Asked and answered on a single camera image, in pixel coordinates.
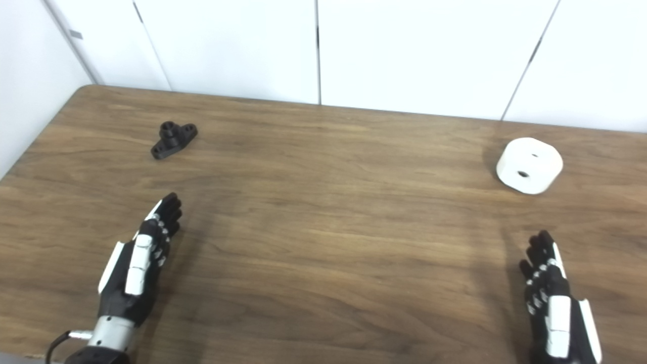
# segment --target wood grain surface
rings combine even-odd
[[[156,161],[165,120],[199,134]],[[526,136],[564,158],[538,196],[493,173]],[[139,364],[526,363],[516,265],[540,229],[592,302],[605,362],[644,363],[646,146],[641,134],[84,87],[0,181],[0,350],[36,355],[92,328],[115,242],[175,191],[182,232]]]

